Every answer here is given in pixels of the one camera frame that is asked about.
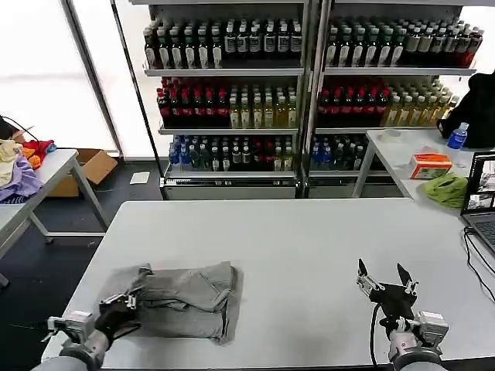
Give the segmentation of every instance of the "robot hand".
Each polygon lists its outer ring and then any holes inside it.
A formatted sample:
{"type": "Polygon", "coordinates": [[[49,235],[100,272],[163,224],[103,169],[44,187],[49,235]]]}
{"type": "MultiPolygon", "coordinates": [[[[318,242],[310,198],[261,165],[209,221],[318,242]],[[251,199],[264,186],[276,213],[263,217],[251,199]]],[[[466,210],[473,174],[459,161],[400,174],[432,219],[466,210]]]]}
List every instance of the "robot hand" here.
{"type": "Polygon", "coordinates": [[[436,313],[420,311],[412,313],[416,302],[417,281],[397,264],[402,285],[383,284],[368,275],[364,263],[359,259],[357,284],[361,291],[374,303],[377,303],[385,318],[380,325],[385,327],[391,342],[389,360],[398,371],[405,370],[442,370],[438,364],[442,354],[439,344],[445,337],[449,326],[443,317],[436,313]]]}

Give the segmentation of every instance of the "gray towel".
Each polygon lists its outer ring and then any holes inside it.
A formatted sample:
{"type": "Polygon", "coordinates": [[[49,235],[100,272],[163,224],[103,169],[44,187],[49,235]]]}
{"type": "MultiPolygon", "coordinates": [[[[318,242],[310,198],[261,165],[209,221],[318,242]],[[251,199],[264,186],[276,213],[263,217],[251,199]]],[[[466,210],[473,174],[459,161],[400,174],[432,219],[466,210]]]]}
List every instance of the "gray towel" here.
{"type": "Polygon", "coordinates": [[[139,288],[140,335],[211,339],[219,345],[234,338],[241,286],[230,262],[199,269],[152,271],[149,264],[130,269],[131,275],[129,270],[114,275],[105,291],[139,288]]]}

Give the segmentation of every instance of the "purple cloth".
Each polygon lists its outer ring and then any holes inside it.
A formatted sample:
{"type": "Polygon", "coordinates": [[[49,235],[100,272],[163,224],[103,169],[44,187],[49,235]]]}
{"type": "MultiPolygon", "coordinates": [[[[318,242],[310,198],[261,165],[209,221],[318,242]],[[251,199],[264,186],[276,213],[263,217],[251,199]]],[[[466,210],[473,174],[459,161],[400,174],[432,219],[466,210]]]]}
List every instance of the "purple cloth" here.
{"type": "Polygon", "coordinates": [[[43,184],[36,177],[27,158],[24,155],[18,155],[13,167],[12,181],[0,187],[0,202],[13,195],[31,197],[42,186],[43,184]]]}

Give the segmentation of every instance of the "orange box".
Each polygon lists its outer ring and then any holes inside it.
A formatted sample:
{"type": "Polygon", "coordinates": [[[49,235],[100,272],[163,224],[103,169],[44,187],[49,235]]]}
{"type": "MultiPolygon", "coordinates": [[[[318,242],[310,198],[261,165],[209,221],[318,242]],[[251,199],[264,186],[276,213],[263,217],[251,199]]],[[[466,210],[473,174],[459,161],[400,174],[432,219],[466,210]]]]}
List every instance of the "orange box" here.
{"type": "Polygon", "coordinates": [[[411,179],[434,179],[445,175],[452,167],[449,156],[439,153],[413,155],[409,162],[411,179]]]}

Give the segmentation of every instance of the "yellow cloth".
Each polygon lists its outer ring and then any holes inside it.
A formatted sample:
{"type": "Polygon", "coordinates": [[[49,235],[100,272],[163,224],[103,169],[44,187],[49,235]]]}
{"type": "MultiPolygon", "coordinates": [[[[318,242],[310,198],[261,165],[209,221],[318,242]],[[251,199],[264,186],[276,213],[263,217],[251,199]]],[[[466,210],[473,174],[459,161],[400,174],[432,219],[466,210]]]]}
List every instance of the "yellow cloth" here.
{"type": "Polygon", "coordinates": [[[38,155],[35,155],[36,150],[26,147],[22,147],[22,150],[24,151],[24,156],[28,159],[34,170],[41,166],[41,158],[39,158],[38,155]]]}
{"type": "Polygon", "coordinates": [[[12,181],[12,171],[20,148],[22,145],[19,143],[0,139],[0,187],[12,181]]]}

